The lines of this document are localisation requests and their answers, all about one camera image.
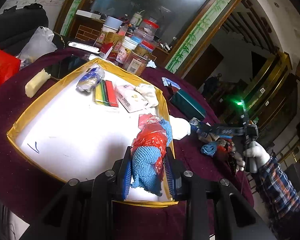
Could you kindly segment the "white gloved right hand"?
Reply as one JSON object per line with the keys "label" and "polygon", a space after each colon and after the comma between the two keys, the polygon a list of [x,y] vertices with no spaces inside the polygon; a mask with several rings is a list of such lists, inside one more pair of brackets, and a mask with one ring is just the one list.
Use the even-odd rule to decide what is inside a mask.
{"label": "white gloved right hand", "polygon": [[236,160],[239,171],[244,171],[248,165],[248,172],[257,173],[258,169],[269,161],[270,155],[258,142],[253,141],[243,153],[239,153],[235,150],[234,159]]}

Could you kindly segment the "plaid sleeved right forearm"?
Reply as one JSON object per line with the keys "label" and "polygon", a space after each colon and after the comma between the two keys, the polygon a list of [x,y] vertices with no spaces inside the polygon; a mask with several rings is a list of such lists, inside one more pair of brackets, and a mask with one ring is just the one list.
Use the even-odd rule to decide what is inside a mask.
{"label": "plaid sleeved right forearm", "polygon": [[255,181],[276,230],[300,224],[300,197],[276,158],[270,157],[258,169]]}

